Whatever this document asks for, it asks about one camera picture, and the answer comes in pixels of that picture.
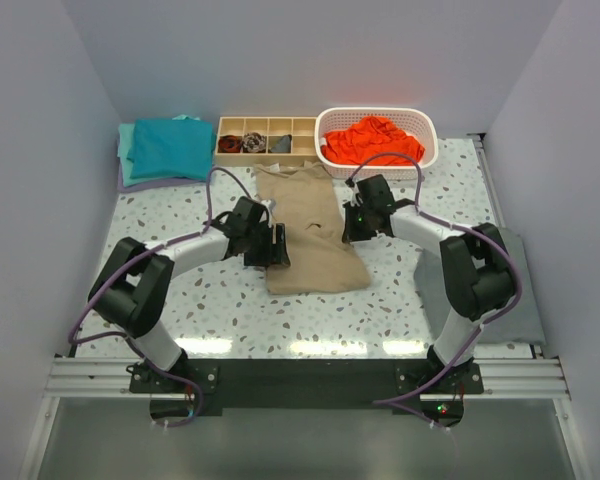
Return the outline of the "beige t shirt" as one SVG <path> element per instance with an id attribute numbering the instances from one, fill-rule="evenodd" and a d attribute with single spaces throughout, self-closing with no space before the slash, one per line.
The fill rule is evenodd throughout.
<path id="1" fill-rule="evenodd" d="M 259 198 L 274 202 L 273 219 L 285 226 L 290 259 L 288 267 L 267 269 L 271 294 L 344 293 L 370 286 L 364 262 L 342 241 L 341 207 L 322 165 L 258 165 L 255 179 Z"/>

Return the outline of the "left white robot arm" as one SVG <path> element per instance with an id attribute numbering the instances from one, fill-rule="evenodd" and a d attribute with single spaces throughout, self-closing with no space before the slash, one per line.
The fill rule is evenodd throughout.
<path id="1" fill-rule="evenodd" d="M 187 380 L 188 357 L 161 322 L 171 281 L 203 265 L 241 256 L 247 267 L 288 267 L 286 228 L 267 205 L 241 197 L 201 232 L 149 244 L 118 241 L 88 296 L 89 308 L 116 325 L 146 361 L 165 392 Z"/>

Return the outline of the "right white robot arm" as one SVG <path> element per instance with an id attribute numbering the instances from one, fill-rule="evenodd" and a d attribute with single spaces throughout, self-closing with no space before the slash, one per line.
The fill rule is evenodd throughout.
<path id="1" fill-rule="evenodd" d="M 370 240 L 380 234 L 411 242 L 441 262 L 449 314 L 429 348 L 425 379 L 439 393 L 461 380 L 474 347 L 489 323 L 521 298 L 522 281 L 500 230 L 491 223 L 470 227 L 425 212 L 417 199 L 397 200 L 386 179 L 375 175 L 346 184 L 352 198 L 344 203 L 343 241 Z"/>

